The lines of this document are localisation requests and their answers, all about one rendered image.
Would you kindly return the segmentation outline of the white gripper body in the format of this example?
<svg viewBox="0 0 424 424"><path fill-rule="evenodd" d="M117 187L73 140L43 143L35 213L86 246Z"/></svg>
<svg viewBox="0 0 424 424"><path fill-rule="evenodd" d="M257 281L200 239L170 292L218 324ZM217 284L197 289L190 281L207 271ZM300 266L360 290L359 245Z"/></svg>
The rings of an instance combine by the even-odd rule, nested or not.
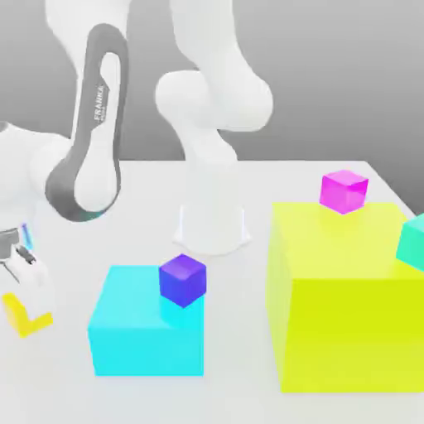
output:
<svg viewBox="0 0 424 424"><path fill-rule="evenodd" d="M2 261L14 277L12 293L23 304L30 320L55 312L55 293L46 265L39 259L28 263L24 259Z"/></svg>

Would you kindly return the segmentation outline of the small yellow cube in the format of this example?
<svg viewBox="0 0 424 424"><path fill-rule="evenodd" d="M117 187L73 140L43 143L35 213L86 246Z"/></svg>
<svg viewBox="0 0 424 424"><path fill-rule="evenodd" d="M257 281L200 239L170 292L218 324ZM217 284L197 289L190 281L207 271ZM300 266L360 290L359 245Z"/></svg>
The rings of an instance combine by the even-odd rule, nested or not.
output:
<svg viewBox="0 0 424 424"><path fill-rule="evenodd" d="M45 313L33 320L30 319L25 306L11 292L2 295L2 303L9 324L21 338L25 338L53 324L53 315L51 312Z"/></svg>

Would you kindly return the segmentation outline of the small blue cube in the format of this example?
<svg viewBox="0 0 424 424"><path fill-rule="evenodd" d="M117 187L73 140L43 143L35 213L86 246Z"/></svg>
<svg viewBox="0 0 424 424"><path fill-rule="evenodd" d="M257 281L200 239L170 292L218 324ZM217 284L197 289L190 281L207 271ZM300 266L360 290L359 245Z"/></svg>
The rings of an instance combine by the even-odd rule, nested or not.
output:
<svg viewBox="0 0 424 424"><path fill-rule="evenodd" d="M160 293L182 308L206 293L206 266L185 254L159 267Z"/></svg>

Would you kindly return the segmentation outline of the small magenta cube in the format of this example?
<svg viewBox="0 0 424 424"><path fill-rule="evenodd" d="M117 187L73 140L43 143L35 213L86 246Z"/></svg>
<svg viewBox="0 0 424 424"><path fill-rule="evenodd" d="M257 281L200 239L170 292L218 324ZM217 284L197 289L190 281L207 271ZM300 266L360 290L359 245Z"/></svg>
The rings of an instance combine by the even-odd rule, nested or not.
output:
<svg viewBox="0 0 424 424"><path fill-rule="evenodd" d="M350 170L323 175L320 203L339 214L348 214L364 206L369 179Z"/></svg>

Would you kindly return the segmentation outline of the small teal cube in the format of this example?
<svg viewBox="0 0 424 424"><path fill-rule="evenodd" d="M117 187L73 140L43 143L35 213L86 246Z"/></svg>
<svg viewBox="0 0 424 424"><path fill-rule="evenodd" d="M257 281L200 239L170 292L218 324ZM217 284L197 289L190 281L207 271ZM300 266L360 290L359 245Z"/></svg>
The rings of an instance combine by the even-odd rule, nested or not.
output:
<svg viewBox="0 0 424 424"><path fill-rule="evenodd" d="M396 258L424 272L424 213L403 224Z"/></svg>

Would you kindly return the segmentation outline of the large cyan box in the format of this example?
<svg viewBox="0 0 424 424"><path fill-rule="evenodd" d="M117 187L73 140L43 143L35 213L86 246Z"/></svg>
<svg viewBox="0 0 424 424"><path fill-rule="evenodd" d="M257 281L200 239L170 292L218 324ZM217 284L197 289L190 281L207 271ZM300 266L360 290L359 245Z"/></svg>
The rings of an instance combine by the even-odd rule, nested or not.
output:
<svg viewBox="0 0 424 424"><path fill-rule="evenodd" d="M160 294L159 267L109 268L88 324L97 376L202 376L205 299L186 308Z"/></svg>

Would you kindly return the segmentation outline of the large yellow-green box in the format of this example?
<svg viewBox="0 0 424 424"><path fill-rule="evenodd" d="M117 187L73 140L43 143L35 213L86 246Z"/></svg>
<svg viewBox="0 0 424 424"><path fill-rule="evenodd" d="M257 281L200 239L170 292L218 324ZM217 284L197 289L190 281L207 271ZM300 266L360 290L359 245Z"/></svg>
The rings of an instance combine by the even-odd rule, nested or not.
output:
<svg viewBox="0 0 424 424"><path fill-rule="evenodd" d="M272 206L266 307L284 393L424 393L424 272L394 203Z"/></svg>

